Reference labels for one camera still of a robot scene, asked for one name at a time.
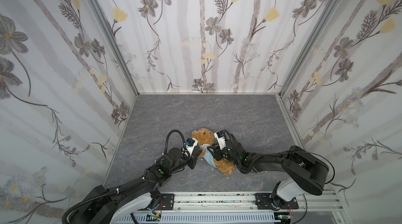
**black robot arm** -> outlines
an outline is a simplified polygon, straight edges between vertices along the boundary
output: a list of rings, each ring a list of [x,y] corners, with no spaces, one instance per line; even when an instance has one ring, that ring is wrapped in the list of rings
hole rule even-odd
[[[176,172],[186,166],[194,169],[202,150],[195,138],[183,140],[182,148],[172,148],[145,169],[143,175],[117,187],[105,189],[102,185],[95,187],[85,199],[72,206],[63,215],[63,224],[109,224],[122,216],[139,209],[154,209],[160,203],[158,188],[165,185]],[[216,160],[226,158],[232,161],[241,173],[260,171],[281,171],[289,174],[286,181],[279,181],[272,192],[269,208],[279,210],[286,206],[295,196],[303,193],[321,195],[329,168],[298,146],[289,150],[257,154],[246,152],[236,138],[227,130],[214,133],[218,144],[208,147]]]

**gray marble floor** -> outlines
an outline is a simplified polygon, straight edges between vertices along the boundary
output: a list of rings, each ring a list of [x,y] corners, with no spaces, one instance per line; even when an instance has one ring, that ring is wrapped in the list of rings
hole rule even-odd
[[[284,151],[294,144],[273,95],[140,95],[128,121],[106,186],[116,186],[142,175],[161,156],[172,129],[191,137],[201,128],[227,129],[249,152]],[[179,147],[172,134],[169,148]],[[244,175],[237,169],[229,176],[198,159],[194,170],[173,175],[160,191],[271,191],[281,172]]]

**floral wallpaper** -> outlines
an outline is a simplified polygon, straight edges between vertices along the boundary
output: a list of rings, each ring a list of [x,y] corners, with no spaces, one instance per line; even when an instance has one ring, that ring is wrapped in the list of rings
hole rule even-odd
[[[134,102],[86,0],[0,4],[0,215],[59,223],[103,183]]]
[[[328,0],[98,2],[140,92],[237,93],[280,91]]]
[[[341,0],[282,94],[353,223],[401,218],[401,40],[402,0]]]

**teddy bear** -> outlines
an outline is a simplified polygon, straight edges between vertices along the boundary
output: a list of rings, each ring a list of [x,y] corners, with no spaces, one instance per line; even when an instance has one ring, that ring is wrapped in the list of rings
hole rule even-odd
[[[208,130],[207,128],[202,128],[198,131],[193,131],[192,136],[198,140],[198,145],[201,149],[203,149],[199,157],[204,157],[211,166],[218,168],[225,175],[229,175],[234,171],[233,162],[230,162],[225,158],[221,159],[220,161],[216,161],[212,157],[212,154],[207,150],[207,146],[210,146],[214,143],[215,137],[212,131]]]

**teddy bear head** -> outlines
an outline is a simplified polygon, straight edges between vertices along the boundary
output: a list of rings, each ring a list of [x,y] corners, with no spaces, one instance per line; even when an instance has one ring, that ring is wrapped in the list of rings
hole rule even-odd
[[[214,143],[214,133],[207,128],[202,128],[198,131],[193,131],[193,138],[198,140],[198,145],[202,146],[204,144],[212,145]]]

